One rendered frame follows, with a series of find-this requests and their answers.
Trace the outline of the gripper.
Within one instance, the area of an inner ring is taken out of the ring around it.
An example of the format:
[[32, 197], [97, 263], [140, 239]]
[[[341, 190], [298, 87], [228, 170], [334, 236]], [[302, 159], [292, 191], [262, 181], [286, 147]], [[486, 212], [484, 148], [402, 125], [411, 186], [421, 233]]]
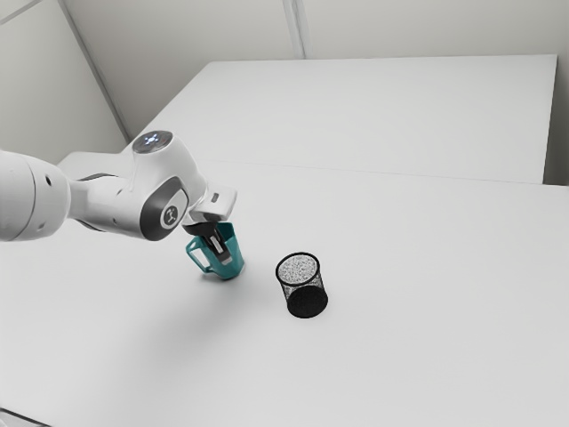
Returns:
[[216, 222], [199, 222], [185, 225], [184, 230], [192, 236], [205, 237], [208, 247], [221, 265], [228, 265], [232, 262], [231, 252], [221, 232], [217, 229]]

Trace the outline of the teal faceted mug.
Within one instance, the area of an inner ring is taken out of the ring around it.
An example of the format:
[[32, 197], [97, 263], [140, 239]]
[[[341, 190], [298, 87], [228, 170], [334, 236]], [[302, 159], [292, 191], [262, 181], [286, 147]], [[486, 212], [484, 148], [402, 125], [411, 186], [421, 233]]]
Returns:
[[216, 223], [217, 229], [221, 232], [231, 252], [232, 262], [228, 265], [221, 265], [208, 247], [205, 237], [193, 236], [193, 239], [186, 246], [186, 253], [203, 273], [214, 273], [224, 280], [232, 279], [241, 273], [244, 267], [244, 259], [233, 224], [231, 222]]

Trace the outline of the black mesh pen holder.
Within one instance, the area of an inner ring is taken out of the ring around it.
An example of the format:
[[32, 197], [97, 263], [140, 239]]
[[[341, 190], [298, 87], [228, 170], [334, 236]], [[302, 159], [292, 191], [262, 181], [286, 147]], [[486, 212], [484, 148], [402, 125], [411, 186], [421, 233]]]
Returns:
[[275, 273], [290, 314], [296, 318], [313, 318], [325, 310], [329, 299], [315, 255], [288, 254], [277, 264]]

